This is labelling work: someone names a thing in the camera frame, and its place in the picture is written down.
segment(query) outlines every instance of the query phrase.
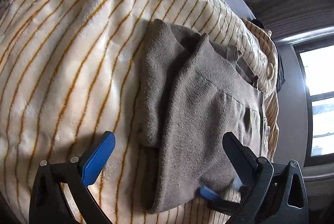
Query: window frame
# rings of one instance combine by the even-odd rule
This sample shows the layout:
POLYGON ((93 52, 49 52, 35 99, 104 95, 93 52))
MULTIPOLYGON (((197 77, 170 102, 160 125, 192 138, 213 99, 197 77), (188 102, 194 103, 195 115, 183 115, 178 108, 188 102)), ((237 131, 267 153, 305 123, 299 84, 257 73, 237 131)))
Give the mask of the window frame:
POLYGON ((293 46, 297 60, 300 66, 300 70, 303 76, 305 94, 306 94, 306 102, 307 102, 307 116, 308 116, 308 133, 307 133, 307 146, 306 146, 306 155, 305 155, 305 167, 325 165, 334 162, 334 153, 319 155, 319 156, 311 156, 312 152, 312 141, 313 141, 313 110, 312 110, 312 101, 319 101, 324 99, 329 99, 334 97, 334 91, 323 93, 319 95, 310 95, 310 91, 308 86, 306 85, 306 73, 303 65, 303 61, 301 59, 300 53, 312 51, 319 48, 325 48, 334 45, 334 38, 330 37, 327 39, 315 40, 306 43, 300 43, 293 46))

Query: silver bolt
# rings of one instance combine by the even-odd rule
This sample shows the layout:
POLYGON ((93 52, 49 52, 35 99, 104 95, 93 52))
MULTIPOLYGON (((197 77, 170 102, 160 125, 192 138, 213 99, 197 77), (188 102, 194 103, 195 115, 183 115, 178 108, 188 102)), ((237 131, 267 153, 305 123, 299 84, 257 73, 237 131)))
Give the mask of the silver bolt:
POLYGON ((79 157, 78 156, 73 156, 73 157, 71 157, 71 159, 70 159, 70 162, 71 163, 76 163, 76 162, 78 162, 79 161, 79 157))
POLYGON ((42 160, 39 165, 41 167, 44 167, 44 166, 46 166, 46 164, 47 164, 47 160, 42 160))
POLYGON ((261 164, 265 164, 266 162, 268 162, 268 160, 265 157, 259 157, 258 162, 261 163, 261 164))
POLYGON ((298 162, 295 160, 291 160, 290 165, 292 165, 293 167, 298 167, 298 162))

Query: brown cloth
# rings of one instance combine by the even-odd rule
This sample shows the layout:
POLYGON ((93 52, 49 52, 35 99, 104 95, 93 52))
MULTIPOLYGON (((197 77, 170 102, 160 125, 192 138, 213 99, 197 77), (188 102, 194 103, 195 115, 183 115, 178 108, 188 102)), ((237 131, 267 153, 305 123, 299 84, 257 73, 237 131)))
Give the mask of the brown cloth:
POLYGON ((193 199, 200 186, 220 192, 236 176, 222 146, 226 132, 246 146, 256 140, 261 154, 263 93, 237 48, 207 34, 156 19, 146 44, 143 203, 158 213, 193 199))

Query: fluffy blanket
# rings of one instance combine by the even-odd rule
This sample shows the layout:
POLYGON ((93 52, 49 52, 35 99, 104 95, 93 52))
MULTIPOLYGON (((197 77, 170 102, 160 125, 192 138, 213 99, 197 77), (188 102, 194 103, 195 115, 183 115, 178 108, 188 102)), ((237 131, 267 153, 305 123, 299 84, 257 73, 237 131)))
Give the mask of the fluffy blanket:
MULTIPOLYGON (((89 189, 114 224, 227 220, 199 199, 157 215, 141 208, 146 163, 136 104, 143 37, 155 18, 238 47, 264 92, 272 159, 277 52, 265 31, 238 18, 224 0, 5 0, 1 12, 0 189, 22 223, 39 162, 80 155, 106 130, 115 133, 116 148, 89 189)), ((224 195, 239 198, 233 191, 224 195)))

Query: white blanket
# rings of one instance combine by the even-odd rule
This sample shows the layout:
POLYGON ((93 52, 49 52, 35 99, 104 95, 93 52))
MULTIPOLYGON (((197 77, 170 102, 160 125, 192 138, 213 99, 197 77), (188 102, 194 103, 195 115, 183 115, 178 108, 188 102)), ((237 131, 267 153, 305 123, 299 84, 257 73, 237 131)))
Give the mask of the white blanket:
MULTIPOLYGON (((106 130, 115 133, 116 148, 89 189, 114 224, 227 220, 199 199, 158 215, 141 209, 145 162, 136 139, 141 46, 155 18, 237 46, 259 75, 272 159, 278 137, 277 53, 263 30, 238 18, 224 0, 6 0, 2 5, 0 189, 23 223, 39 162, 81 155, 106 130)), ((69 195, 68 200, 82 223, 69 195)))

